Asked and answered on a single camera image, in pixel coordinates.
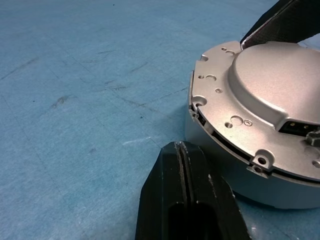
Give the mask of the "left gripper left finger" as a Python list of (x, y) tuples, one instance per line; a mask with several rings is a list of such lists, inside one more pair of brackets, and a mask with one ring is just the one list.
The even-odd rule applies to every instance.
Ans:
[(140, 192), (134, 240), (192, 240), (187, 141), (159, 152)]

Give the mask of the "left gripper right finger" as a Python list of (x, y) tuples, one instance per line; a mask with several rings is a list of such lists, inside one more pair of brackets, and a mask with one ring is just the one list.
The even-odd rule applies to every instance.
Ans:
[(188, 240), (251, 240), (229, 184), (197, 145), (179, 144), (188, 191)]

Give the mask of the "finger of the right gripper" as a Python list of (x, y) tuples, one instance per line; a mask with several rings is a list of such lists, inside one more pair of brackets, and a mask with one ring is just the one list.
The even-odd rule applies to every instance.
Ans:
[(320, 0), (279, 0), (240, 41), (242, 50), (267, 42), (299, 43), (320, 34)]
[(320, 128), (307, 133), (305, 141), (313, 147), (320, 147)]

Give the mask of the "silver domed motor lid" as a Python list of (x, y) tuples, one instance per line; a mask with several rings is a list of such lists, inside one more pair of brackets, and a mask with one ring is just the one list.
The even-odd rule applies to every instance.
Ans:
[(320, 181), (320, 51), (268, 42), (242, 49), (236, 41), (206, 51), (190, 84), (192, 115), (234, 154), (260, 166)]

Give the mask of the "blue table cover sheet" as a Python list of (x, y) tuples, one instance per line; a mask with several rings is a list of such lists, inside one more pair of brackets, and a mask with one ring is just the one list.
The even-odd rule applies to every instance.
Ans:
[(134, 240), (190, 75), (278, 0), (0, 0), (0, 240)]

